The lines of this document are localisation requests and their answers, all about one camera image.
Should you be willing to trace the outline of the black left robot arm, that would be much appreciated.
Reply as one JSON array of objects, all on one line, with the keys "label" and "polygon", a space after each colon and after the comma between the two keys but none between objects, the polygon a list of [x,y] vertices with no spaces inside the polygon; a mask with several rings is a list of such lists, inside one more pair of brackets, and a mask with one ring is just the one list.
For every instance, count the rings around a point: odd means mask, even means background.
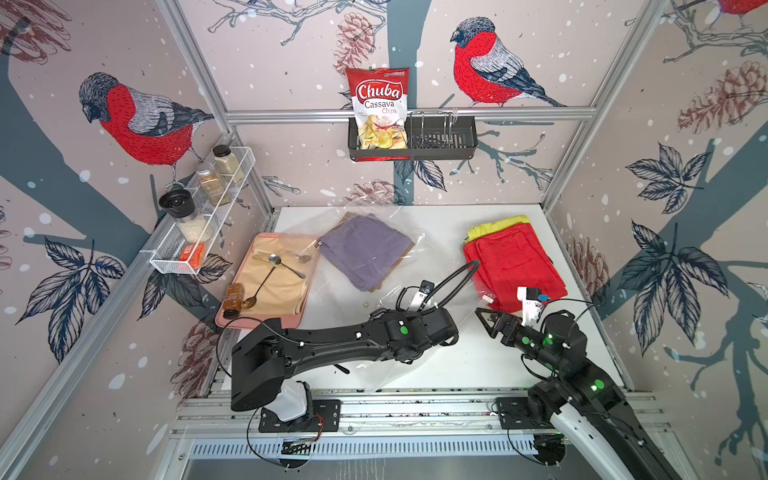
[{"label": "black left robot arm", "polygon": [[262,322],[232,349],[231,409],[245,412],[276,400],[285,380],[351,361],[411,364],[432,347],[448,347],[459,329],[444,308],[424,312],[380,308],[364,323],[318,330]]}]

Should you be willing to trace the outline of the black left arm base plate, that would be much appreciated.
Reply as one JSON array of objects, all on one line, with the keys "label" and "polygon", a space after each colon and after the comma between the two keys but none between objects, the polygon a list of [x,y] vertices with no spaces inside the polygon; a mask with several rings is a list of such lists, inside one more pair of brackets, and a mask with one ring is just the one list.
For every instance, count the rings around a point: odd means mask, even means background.
[{"label": "black left arm base plate", "polygon": [[337,432],[342,402],[337,399],[313,400],[312,407],[303,417],[284,422],[277,415],[263,409],[259,416],[259,433],[325,433]]}]

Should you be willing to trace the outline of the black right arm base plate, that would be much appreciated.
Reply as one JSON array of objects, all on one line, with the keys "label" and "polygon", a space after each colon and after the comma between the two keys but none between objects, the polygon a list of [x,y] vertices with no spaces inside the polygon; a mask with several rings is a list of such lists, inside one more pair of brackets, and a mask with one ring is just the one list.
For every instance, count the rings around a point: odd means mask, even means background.
[{"label": "black right arm base plate", "polygon": [[553,429],[549,422],[551,411],[529,397],[497,397],[491,411],[497,414],[504,430]]}]

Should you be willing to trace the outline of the red garment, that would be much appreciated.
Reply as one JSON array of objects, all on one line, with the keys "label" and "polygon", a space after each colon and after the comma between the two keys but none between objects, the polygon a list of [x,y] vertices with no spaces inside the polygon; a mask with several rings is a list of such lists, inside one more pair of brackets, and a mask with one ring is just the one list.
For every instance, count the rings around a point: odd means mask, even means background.
[{"label": "red garment", "polygon": [[478,260],[473,277],[481,298],[492,300],[495,310],[522,310],[518,287],[539,288],[551,300],[567,295],[565,282],[542,247],[531,222],[483,236],[463,246],[468,262]]}]

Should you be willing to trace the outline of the neon yellow garment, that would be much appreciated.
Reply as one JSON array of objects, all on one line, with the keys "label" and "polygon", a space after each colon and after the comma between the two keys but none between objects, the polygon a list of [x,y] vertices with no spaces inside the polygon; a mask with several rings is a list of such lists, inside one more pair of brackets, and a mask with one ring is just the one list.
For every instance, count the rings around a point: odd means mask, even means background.
[{"label": "neon yellow garment", "polygon": [[530,220],[525,215],[517,215],[513,216],[504,220],[499,220],[496,222],[489,222],[484,223],[478,226],[472,227],[464,240],[464,243],[470,243],[478,238],[481,238],[483,236],[487,236],[493,233],[496,233],[498,231],[505,230],[509,227],[518,225],[518,224],[529,224]]}]

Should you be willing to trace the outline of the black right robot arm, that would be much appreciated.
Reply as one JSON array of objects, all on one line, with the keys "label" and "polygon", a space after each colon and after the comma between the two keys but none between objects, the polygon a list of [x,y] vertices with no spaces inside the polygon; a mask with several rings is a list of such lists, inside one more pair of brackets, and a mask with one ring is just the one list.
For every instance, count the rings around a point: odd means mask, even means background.
[{"label": "black right robot arm", "polygon": [[528,418],[547,423],[576,447],[603,479],[678,479],[680,475],[641,425],[612,377],[587,357],[587,336],[566,310],[539,327],[516,315],[478,308],[493,339],[549,374],[527,389]]}]

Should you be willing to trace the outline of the clear plastic vacuum bag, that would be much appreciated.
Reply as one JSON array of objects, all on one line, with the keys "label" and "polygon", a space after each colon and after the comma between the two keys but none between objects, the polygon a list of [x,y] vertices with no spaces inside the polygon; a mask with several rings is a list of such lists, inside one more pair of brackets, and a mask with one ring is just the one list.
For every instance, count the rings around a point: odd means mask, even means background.
[{"label": "clear plastic vacuum bag", "polygon": [[461,234],[432,207],[350,204],[285,208],[276,232],[316,238],[319,260],[299,325],[318,330],[364,323],[380,309],[410,310],[422,280],[438,291],[425,308],[450,292],[446,305],[458,327],[478,303],[459,251]]}]

